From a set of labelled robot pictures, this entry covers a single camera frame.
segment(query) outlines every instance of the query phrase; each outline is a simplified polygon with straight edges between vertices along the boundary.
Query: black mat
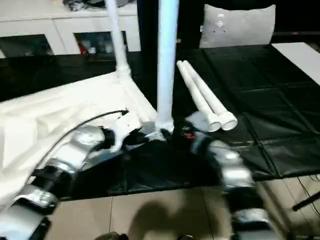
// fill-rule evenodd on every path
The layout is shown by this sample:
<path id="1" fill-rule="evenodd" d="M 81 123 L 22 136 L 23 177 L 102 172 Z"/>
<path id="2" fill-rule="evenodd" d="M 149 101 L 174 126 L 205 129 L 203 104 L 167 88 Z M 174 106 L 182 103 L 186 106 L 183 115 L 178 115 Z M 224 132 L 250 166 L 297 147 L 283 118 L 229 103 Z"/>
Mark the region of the black mat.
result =
<path id="1" fill-rule="evenodd" d="M 156 107 L 154 57 L 128 55 L 132 77 Z M 234 146 L 257 181 L 320 173 L 320 86 L 272 46 L 225 47 L 177 53 L 188 60 L 238 118 L 231 131 L 212 133 Z M 0 100 L 114 71 L 115 62 L 81 55 L 0 60 Z M 173 117 L 196 107 L 176 71 Z M 150 142 L 79 174 L 72 199 L 211 186 L 218 184 L 207 163 Z"/>

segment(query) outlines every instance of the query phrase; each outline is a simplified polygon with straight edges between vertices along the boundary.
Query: pvc pipe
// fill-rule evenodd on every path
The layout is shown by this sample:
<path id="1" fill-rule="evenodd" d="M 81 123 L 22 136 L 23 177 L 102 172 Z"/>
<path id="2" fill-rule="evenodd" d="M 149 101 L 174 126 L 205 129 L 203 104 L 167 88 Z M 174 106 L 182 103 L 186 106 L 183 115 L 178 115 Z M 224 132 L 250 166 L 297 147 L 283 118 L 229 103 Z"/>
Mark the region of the pvc pipe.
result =
<path id="1" fill-rule="evenodd" d="M 221 128 L 221 123 L 219 122 L 219 117 L 212 112 L 205 98 L 202 96 L 201 92 L 197 88 L 196 84 L 192 80 L 191 76 L 188 73 L 186 66 L 182 61 L 178 61 L 176 65 L 179 68 L 181 76 L 184 80 L 185 85 L 189 89 L 189 92 L 192 96 L 192 99 L 198 108 L 198 110 L 205 115 L 206 120 L 209 124 L 208 131 L 215 132 Z"/>
<path id="2" fill-rule="evenodd" d="M 159 1 L 157 120 L 155 127 L 174 130 L 172 102 L 176 61 L 179 0 Z"/>
<path id="3" fill-rule="evenodd" d="M 111 38 L 115 54 L 116 71 L 119 74 L 129 75 L 131 70 L 127 62 L 124 38 L 119 27 L 116 2 L 115 0 L 104 1 L 111 22 Z"/>
<path id="4" fill-rule="evenodd" d="M 213 110 L 215 114 L 219 116 L 221 128 L 225 131 L 234 129 L 238 124 L 237 118 L 233 115 L 232 112 L 228 111 L 225 108 L 225 106 L 221 103 L 221 101 L 217 98 L 217 96 L 211 91 L 211 89 L 208 87 L 205 81 L 194 70 L 191 64 L 188 61 L 183 61 L 183 64 L 186 66 L 186 69 L 189 72 L 192 80 L 200 90 L 201 94 L 209 104 L 210 108 Z"/>

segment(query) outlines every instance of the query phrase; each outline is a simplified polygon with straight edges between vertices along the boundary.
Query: black stand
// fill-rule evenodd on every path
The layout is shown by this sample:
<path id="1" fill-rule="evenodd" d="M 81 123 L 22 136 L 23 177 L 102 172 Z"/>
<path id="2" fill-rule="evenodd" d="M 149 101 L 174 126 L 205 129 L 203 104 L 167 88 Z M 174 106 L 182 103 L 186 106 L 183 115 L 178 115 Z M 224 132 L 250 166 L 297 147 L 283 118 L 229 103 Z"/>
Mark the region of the black stand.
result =
<path id="1" fill-rule="evenodd" d="M 299 202 L 298 204 L 294 205 L 292 207 L 292 210 L 296 212 L 296 211 L 302 209 L 303 207 L 305 207 L 309 204 L 312 204 L 314 201 L 316 201 L 318 199 L 320 199 L 320 191 L 311 195 L 306 200 L 303 200 L 303 201 Z"/>

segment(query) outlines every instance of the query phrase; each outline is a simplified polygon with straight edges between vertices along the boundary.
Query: floor tile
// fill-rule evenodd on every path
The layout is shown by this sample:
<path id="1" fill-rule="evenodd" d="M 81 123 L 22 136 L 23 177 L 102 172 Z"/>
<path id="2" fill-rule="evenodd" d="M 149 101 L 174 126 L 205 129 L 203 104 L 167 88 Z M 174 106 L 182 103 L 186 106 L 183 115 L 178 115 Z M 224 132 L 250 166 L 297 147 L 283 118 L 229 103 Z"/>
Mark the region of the floor tile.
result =
<path id="1" fill-rule="evenodd" d="M 320 191 L 320 181 L 318 181 L 315 176 L 303 176 L 303 177 L 293 177 L 285 179 L 285 182 L 294 198 L 295 203 L 299 203 L 308 198 L 309 195 L 315 194 Z M 312 204 L 309 204 L 300 209 L 303 214 L 307 225 L 310 228 L 309 232 L 312 232 L 315 235 L 320 235 L 320 214 L 316 212 L 320 211 L 320 201 L 315 201 Z"/>
<path id="2" fill-rule="evenodd" d="M 46 240 L 94 240 L 110 230 L 111 197 L 63 202 Z"/>
<path id="3" fill-rule="evenodd" d="M 213 239 L 199 188 L 113 197 L 110 230 L 130 240 Z"/>
<path id="4" fill-rule="evenodd" d="M 214 240 L 228 240 L 232 234 L 230 213 L 220 187 L 202 187 L 203 199 Z"/>
<path id="5" fill-rule="evenodd" d="M 278 205 L 279 222 L 285 222 L 288 230 L 291 230 L 295 235 L 308 235 L 310 227 L 306 217 L 302 211 L 295 212 L 292 210 L 292 206 L 296 204 L 296 200 L 288 186 L 287 179 L 272 180 L 266 183 L 272 201 Z"/>

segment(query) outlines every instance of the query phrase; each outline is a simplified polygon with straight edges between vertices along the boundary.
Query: pipe end cap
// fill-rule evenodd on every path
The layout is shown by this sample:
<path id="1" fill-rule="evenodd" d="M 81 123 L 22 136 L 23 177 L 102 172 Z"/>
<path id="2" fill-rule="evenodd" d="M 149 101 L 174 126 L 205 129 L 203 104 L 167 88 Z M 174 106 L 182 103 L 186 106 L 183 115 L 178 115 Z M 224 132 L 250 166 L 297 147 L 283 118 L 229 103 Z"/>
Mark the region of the pipe end cap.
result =
<path id="1" fill-rule="evenodd" d="M 234 129 L 238 124 L 237 118 L 230 111 L 224 112 L 219 116 L 219 118 L 220 118 L 221 128 L 225 131 L 230 131 Z"/>

